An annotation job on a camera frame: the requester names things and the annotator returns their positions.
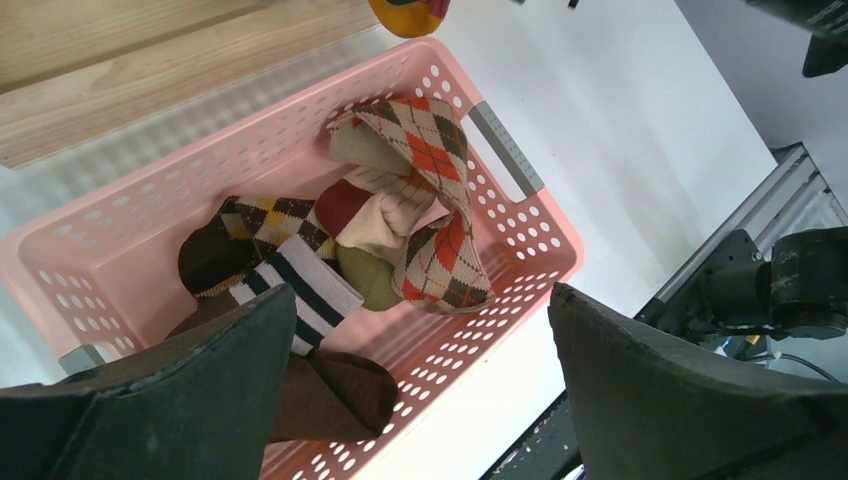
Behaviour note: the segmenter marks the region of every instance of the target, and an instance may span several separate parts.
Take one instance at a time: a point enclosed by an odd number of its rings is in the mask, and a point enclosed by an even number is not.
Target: wooden shelf
[[[0,2],[0,164],[27,165],[376,23],[362,0]]]

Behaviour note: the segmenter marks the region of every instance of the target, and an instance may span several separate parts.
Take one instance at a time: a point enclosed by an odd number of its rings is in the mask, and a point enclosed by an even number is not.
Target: striped sock
[[[226,294],[201,306],[170,336],[244,305],[283,283],[290,284],[296,295],[297,326],[291,349],[296,355],[309,354],[345,317],[362,306],[362,296],[295,235]]]

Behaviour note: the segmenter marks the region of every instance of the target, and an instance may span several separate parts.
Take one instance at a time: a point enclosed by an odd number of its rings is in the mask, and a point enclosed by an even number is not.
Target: basket handle
[[[525,196],[531,197],[545,188],[545,182],[530,165],[530,161],[518,148],[518,144],[512,139],[512,135],[498,119],[488,102],[484,100],[478,103],[468,112],[468,115]]]

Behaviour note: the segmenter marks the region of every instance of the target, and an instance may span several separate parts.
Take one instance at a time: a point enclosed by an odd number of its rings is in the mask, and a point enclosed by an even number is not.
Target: olive green sock
[[[388,310],[402,300],[392,288],[395,267],[359,248],[336,245],[342,278],[365,299],[363,307],[374,312]]]

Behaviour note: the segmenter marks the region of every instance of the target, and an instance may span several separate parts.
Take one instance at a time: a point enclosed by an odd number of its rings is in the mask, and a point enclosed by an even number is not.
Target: sock cuff
[[[282,283],[295,291],[297,328],[292,353],[306,355],[362,306],[362,296],[298,237],[292,236],[229,293],[243,305]]]

